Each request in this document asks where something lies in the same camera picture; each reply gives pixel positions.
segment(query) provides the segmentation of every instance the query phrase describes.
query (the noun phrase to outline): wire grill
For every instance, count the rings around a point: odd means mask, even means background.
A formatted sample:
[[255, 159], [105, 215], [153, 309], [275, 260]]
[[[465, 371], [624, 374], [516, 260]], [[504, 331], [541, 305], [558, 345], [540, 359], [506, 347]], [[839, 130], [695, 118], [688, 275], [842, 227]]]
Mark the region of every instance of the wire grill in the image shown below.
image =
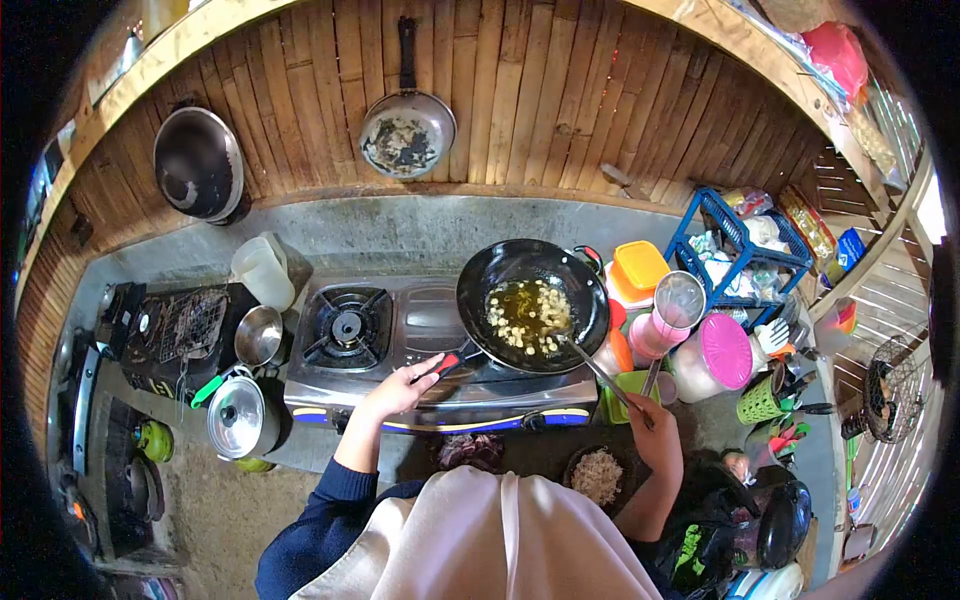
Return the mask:
[[895, 335], [876, 349], [863, 380], [863, 419], [879, 442], [901, 442], [924, 409], [921, 373], [913, 349]]
[[227, 299], [226, 289], [204, 289], [172, 300], [163, 319], [159, 361], [209, 354], [220, 335]]

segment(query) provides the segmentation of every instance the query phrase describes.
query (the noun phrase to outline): white hijab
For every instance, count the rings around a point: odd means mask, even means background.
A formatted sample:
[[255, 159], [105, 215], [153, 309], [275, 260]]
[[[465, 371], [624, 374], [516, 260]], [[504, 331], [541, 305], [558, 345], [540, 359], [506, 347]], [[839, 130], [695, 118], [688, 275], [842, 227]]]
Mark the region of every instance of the white hijab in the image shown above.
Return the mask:
[[657, 598], [612, 521], [543, 477], [473, 467], [388, 498], [347, 553], [291, 598]]

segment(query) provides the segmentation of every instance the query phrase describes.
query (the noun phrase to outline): hand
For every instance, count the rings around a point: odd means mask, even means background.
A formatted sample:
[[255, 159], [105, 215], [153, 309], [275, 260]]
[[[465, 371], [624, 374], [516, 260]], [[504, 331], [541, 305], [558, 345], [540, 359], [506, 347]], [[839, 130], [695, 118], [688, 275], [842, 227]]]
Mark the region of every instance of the hand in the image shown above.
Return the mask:
[[382, 422], [390, 415], [404, 413], [414, 408], [420, 396], [433, 387], [440, 376], [432, 372], [422, 377], [417, 383], [410, 382], [415, 377], [433, 369], [443, 358], [442, 354], [437, 354], [422, 363], [397, 369], [360, 401], [354, 413], [360, 412]]
[[[680, 433], [673, 414], [652, 398], [627, 392], [630, 427], [634, 430], [636, 452], [654, 472], [680, 485], [684, 478], [684, 456], [680, 450]], [[644, 423], [643, 413], [653, 422], [653, 429]]]

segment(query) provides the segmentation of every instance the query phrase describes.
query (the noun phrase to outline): dark blue sleeve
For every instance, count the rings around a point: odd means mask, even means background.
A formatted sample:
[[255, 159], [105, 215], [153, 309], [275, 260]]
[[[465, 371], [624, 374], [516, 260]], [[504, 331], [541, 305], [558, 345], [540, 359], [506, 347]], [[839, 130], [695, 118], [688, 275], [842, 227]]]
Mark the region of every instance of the dark blue sleeve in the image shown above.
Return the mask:
[[303, 514], [263, 551], [254, 582], [260, 598], [289, 598], [347, 552], [370, 517], [378, 474], [330, 459]]

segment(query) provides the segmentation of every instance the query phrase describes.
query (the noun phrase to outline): green handle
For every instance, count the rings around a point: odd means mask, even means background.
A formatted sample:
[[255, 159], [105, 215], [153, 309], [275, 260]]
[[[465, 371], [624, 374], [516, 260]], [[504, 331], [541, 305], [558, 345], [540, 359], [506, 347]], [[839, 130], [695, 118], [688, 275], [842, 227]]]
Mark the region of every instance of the green handle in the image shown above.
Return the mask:
[[217, 375], [213, 379], [204, 385], [201, 389], [197, 390], [193, 399], [190, 400], [190, 408], [200, 408], [200, 405], [204, 403], [211, 394], [217, 391], [217, 388], [224, 385], [224, 378], [221, 375]]

